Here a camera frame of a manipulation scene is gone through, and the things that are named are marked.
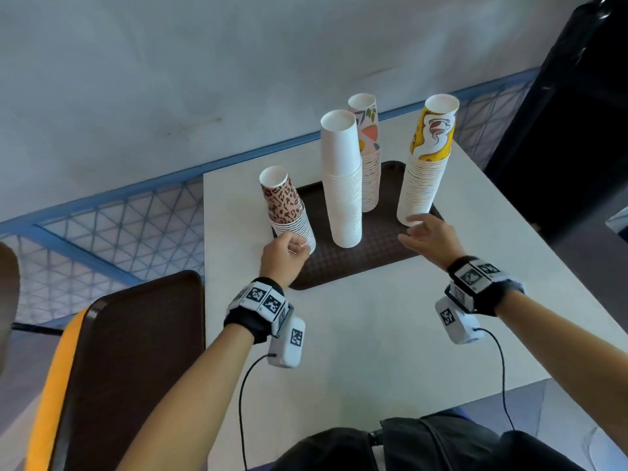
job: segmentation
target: leopard print paper cup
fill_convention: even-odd
[[[285,225],[301,217],[303,203],[284,167],[274,165],[265,169],[259,175],[259,182],[272,221]]]

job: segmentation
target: left hand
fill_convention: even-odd
[[[269,277],[282,288],[288,287],[310,257],[310,247],[301,235],[286,231],[264,246],[259,275]]]

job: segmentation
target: hand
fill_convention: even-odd
[[[408,221],[422,223],[408,228],[408,235],[397,236],[406,248],[416,251],[443,270],[447,270],[454,261],[465,256],[460,240],[449,223],[439,220],[429,213],[410,215]]]
[[[286,231],[264,246],[259,275],[269,277],[282,288],[288,287],[310,257],[310,247],[301,235]]]

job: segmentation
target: stack of paper cups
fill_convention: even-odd
[[[397,205],[397,220],[404,225],[416,223],[408,222],[407,216],[428,213],[431,208],[451,153],[459,106],[458,99],[449,94],[433,95],[425,101]]]
[[[334,243],[352,248],[362,239],[362,159],[356,118],[332,110],[320,120],[323,190]]]
[[[382,173],[379,119],[373,94],[356,94],[349,98],[349,110],[357,122],[357,137],[362,156],[362,211],[370,212],[379,201],[379,179]]]
[[[305,238],[310,246],[310,254],[316,249],[316,239],[305,205],[290,181],[286,169],[275,165],[259,175],[262,192],[268,204],[268,217],[277,236],[286,231],[297,233]]]

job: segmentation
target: forearm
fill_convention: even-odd
[[[229,324],[150,414],[117,471],[197,471],[212,448],[253,346]]]
[[[628,453],[628,355],[519,292],[498,317],[561,387]]]

